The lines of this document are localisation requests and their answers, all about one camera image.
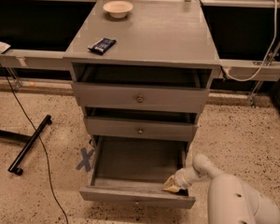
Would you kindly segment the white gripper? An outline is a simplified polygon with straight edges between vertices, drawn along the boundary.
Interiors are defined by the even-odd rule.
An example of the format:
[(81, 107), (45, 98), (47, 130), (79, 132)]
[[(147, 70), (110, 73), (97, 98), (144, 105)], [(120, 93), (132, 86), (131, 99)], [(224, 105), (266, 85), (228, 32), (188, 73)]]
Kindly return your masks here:
[(193, 167), (179, 169), (165, 181), (163, 190), (178, 193), (181, 189), (188, 189), (197, 177)]

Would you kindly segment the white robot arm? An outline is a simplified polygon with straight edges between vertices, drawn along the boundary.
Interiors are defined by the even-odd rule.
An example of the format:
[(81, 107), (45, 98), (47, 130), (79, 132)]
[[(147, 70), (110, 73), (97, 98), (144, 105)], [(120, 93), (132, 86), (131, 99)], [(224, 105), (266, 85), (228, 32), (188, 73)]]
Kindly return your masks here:
[(208, 224), (280, 224), (280, 210), (272, 199), (241, 178), (220, 170), (203, 154), (197, 154), (190, 167), (171, 175), (163, 189), (178, 193), (205, 179), (210, 180)]

